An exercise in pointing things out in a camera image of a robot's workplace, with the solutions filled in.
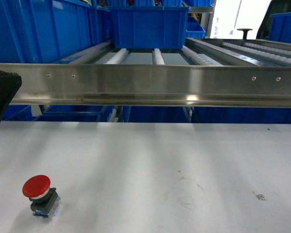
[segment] red button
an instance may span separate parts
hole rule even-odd
[[[23,186],[23,194],[28,198],[36,198],[44,194],[50,186],[50,179],[45,175],[31,177]]]

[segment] white wall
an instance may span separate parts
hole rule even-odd
[[[240,2],[241,0],[217,0],[210,34],[211,38],[242,39],[243,33],[237,31],[238,28],[253,29],[248,33],[247,38],[256,38],[271,0],[242,0],[234,29]]]

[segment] blue storage bin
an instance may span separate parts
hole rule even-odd
[[[291,124],[289,108],[195,107],[192,123]]]
[[[194,17],[188,17],[186,37],[204,38],[206,31],[200,26]]]
[[[107,0],[108,6],[127,6],[126,0]]]
[[[111,22],[106,21],[106,16],[111,18],[110,11],[101,6],[92,6],[89,9],[89,27],[91,46],[100,44],[111,38]]]
[[[182,0],[161,0],[163,6],[182,6]]]
[[[184,107],[124,106],[124,122],[189,123]]]
[[[291,43],[291,13],[274,14],[269,40]]]
[[[127,49],[181,49],[189,7],[109,7],[114,43]]]
[[[186,0],[190,6],[211,6],[212,0]]]
[[[100,122],[99,115],[40,115],[34,121],[74,121],[74,122]]]
[[[52,105],[43,115],[99,115],[101,121],[107,122],[112,109],[112,105]]]
[[[154,0],[134,0],[134,6],[154,6]]]
[[[111,19],[111,12],[103,12],[103,41],[113,39],[113,24]]]
[[[32,108],[30,105],[9,105],[2,120],[6,121],[32,121]]]
[[[0,63],[51,63],[91,46],[89,5],[0,0]]]

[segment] roller conveyor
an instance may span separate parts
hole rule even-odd
[[[0,70],[22,77],[17,104],[291,107],[291,44],[265,40],[187,38],[181,50],[108,41],[55,64]]]

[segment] stainless steel rail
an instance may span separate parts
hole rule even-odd
[[[195,52],[219,51],[216,61],[243,66],[0,64],[0,70],[22,77],[12,100],[17,104],[291,107],[291,67],[260,67],[241,54],[189,41]]]

